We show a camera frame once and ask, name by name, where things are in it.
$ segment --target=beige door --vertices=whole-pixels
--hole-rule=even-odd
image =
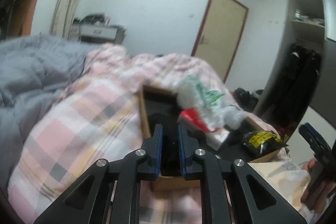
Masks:
[[[226,80],[243,31],[247,7],[235,0],[209,0],[194,56],[207,61]]]

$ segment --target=black snack bag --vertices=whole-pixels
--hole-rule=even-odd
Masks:
[[[253,131],[243,135],[243,145],[257,157],[288,146],[272,131]]]

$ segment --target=triangular cutout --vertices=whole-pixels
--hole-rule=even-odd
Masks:
[[[78,210],[83,210],[94,180],[95,177],[89,175],[64,200],[64,204]]]
[[[258,210],[264,210],[277,203],[277,200],[251,175],[246,176]]]

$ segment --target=pink plaid bedding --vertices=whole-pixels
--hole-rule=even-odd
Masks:
[[[32,129],[12,173],[8,199],[22,220],[33,223],[97,159],[122,159],[139,148],[142,133],[134,93],[144,83],[171,89],[187,74],[235,103],[213,69],[198,58],[128,58],[123,47],[111,44],[90,52],[83,76]],[[201,223],[199,189],[152,193],[142,182],[139,211],[140,223]]]

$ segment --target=gray blanket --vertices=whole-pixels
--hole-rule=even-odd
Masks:
[[[81,76],[94,48],[47,35],[0,44],[0,187],[6,196],[30,130]]]

